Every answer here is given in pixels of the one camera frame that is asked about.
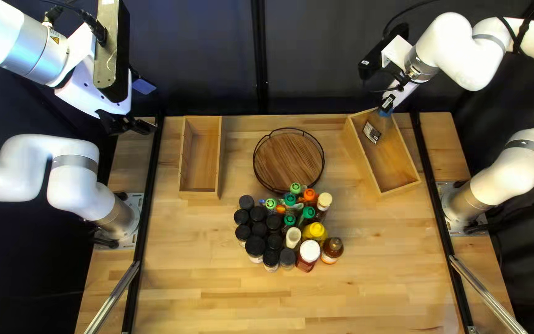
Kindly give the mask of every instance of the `metal mounting plate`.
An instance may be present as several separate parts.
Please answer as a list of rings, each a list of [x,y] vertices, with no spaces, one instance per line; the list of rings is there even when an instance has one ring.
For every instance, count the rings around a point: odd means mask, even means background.
[[[454,193],[458,190],[458,188],[454,187],[455,183],[456,181],[436,181],[436,187],[438,188],[438,195],[440,196],[440,200],[442,201],[443,209],[444,206],[447,204],[445,199],[447,199],[451,193]],[[451,226],[450,219],[448,219],[448,217],[446,216],[444,218],[446,220],[446,227],[449,229],[451,237],[483,237],[488,235],[487,231],[479,231],[473,232],[471,234],[466,234],[463,231],[463,226],[457,226],[456,224],[453,224],[454,226]],[[485,213],[477,217],[477,222],[480,225],[488,223]]]

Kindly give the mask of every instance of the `black cable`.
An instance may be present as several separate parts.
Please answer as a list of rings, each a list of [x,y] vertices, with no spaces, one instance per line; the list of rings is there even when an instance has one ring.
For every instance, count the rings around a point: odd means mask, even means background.
[[[400,11],[397,15],[393,16],[389,22],[386,24],[386,26],[384,26],[384,29],[382,31],[382,36],[383,37],[386,37],[389,33],[389,27],[390,27],[390,24],[396,19],[398,18],[399,16],[405,14],[406,12],[409,12],[411,10],[414,10],[416,8],[418,8],[419,6],[423,6],[423,5],[427,5],[429,3],[432,3],[432,2],[436,2],[436,1],[440,1],[440,0],[426,0],[426,1],[422,1],[422,2],[418,2],[417,4],[414,4],[412,6],[409,6],[407,8],[405,8],[404,10]]]

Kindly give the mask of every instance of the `wooden table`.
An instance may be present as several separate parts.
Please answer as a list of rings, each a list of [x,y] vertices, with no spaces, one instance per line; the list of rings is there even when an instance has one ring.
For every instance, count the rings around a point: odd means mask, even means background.
[[[423,179],[409,115],[395,118]],[[345,115],[224,117],[221,199],[194,201],[177,196],[182,118],[166,118],[135,332],[463,332],[426,185],[379,199],[341,144],[344,121]],[[436,179],[468,179],[451,115],[424,113],[421,121]],[[253,149],[282,126],[307,130],[321,142],[326,167],[316,190],[333,195],[325,225],[345,244],[337,264],[317,263],[308,274],[268,273],[248,260],[234,238],[238,198],[268,196],[253,174]],[[151,138],[137,134],[119,139],[113,191],[143,191],[150,147]],[[457,256],[511,311],[489,238],[453,243]],[[94,252],[76,333],[83,333],[132,257],[132,251]],[[478,329],[501,332],[495,317],[473,300],[474,292],[467,293]],[[101,332],[121,332],[124,301],[125,295]]]

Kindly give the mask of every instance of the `yellow bottle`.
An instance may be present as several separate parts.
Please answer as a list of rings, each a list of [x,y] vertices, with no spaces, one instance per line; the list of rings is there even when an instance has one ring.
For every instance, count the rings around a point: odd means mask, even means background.
[[[327,230],[324,228],[323,224],[315,222],[307,225],[304,228],[304,231],[302,231],[302,242],[308,239],[315,240],[322,247],[324,240],[327,239]]]

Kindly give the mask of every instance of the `round wooden tray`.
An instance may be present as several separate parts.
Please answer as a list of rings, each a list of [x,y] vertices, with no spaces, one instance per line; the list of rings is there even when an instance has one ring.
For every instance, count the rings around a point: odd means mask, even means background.
[[[289,192],[293,182],[311,188],[323,173],[323,147],[304,130],[279,128],[257,143],[253,169],[259,182],[274,193]]]

